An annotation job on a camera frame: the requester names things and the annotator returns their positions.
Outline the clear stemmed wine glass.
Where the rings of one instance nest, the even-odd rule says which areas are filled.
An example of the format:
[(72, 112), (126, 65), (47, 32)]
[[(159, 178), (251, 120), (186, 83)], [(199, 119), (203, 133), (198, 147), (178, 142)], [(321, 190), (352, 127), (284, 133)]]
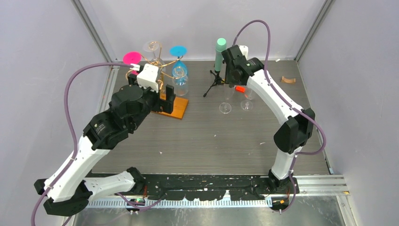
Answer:
[(246, 99), (240, 103), (241, 109), (244, 111), (250, 111), (253, 108), (252, 100), (255, 98), (255, 92), (250, 88), (245, 88), (244, 96)]

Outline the clear tall flute glass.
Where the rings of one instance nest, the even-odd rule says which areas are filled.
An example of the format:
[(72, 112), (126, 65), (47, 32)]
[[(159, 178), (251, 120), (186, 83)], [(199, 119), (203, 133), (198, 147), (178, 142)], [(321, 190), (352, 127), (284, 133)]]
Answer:
[(232, 88), (228, 84), (223, 85), (223, 102), (219, 105), (219, 111), (223, 114), (228, 114), (232, 110), (230, 99), (232, 97)]

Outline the clear patterned tumbler glass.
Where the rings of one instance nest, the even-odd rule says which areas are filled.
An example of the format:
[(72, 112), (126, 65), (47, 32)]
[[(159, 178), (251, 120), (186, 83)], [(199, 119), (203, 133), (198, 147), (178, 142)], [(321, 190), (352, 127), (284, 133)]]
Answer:
[(184, 96), (188, 93), (188, 75), (184, 67), (177, 66), (172, 69), (172, 78), (175, 94)]

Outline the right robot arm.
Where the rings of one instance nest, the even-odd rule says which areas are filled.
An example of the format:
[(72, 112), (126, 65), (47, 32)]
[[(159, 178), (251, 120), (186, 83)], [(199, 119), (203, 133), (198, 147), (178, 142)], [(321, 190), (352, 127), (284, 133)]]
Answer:
[(315, 112), (311, 108), (303, 109), (293, 101), (274, 81), (265, 64), (256, 57), (247, 59), (240, 46), (234, 45), (222, 51), (222, 56), (227, 82), (253, 90), (280, 124), (273, 136), (278, 150), (267, 183), (271, 191), (281, 193), (293, 175), (294, 158), (312, 136)]

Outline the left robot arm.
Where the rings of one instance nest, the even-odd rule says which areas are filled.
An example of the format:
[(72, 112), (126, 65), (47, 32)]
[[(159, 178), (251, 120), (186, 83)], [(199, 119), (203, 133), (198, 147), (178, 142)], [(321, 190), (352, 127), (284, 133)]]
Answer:
[(93, 166), (116, 145), (133, 134), (150, 112), (172, 113), (176, 95), (172, 85), (165, 85), (165, 97), (156, 80), (149, 82), (130, 75), (128, 84), (113, 93), (109, 108), (95, 115), (83, 130), (77, 147), (58, 171), (34, 186), (47, 197), (43, 206), (47, 214), (70, 217), (97, 199), (111, 194), (144, 192), (146, 180), (137, 168), (89, 180)]

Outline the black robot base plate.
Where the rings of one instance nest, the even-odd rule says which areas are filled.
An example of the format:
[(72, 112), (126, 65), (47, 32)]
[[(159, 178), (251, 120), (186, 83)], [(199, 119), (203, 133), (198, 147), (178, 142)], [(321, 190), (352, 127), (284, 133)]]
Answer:
[(277, 187), (268, 176), (261, 175), (144, 174), (143, 177), (143, 185), (122, 194), (168, 201), (214, 201), (229, 195), (232, 201), (250, 201), (263, 200), (272, 194), (286, 198), (299, 192), (289, 179)]

